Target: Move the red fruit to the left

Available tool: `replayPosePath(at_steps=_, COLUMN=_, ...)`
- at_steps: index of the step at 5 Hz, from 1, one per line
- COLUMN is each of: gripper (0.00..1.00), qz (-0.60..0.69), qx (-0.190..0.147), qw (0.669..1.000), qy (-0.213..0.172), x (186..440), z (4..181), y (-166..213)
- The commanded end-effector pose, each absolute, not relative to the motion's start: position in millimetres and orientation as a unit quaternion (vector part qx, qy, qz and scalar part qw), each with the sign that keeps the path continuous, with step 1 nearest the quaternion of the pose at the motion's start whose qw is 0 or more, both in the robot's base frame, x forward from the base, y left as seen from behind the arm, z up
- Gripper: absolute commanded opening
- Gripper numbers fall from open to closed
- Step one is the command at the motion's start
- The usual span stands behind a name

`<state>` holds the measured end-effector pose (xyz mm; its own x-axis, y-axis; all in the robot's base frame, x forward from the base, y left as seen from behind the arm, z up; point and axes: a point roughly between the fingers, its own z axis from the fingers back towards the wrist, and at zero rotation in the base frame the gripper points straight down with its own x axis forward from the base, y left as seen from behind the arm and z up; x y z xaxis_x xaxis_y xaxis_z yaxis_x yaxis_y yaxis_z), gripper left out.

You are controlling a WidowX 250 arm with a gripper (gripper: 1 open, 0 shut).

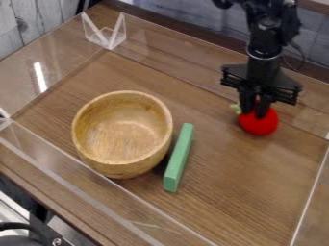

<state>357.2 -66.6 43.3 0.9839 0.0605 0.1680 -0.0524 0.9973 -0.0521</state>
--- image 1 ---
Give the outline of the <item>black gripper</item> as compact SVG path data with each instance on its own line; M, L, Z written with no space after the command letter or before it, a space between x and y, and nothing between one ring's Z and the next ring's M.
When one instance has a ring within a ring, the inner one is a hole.
M250 113L256 105L256 117L261 119L266 116L274 101L297 104L298 95L304 90L302 84L288 77L281 70L272 76L249 76L246 64L225 64L221 70L221 83L240 90L242 113ZM257 104L254 92L261 95Z

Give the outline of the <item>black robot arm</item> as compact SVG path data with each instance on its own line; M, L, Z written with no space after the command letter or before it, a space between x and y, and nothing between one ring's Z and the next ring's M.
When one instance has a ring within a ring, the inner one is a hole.
M228 10L238 4L246 12L248 63L225 64L221 83L237 89L242 113L262 119L272 104L296 105L302 85L282 71L282 47L300 34L301 21L296 0L213 0Z

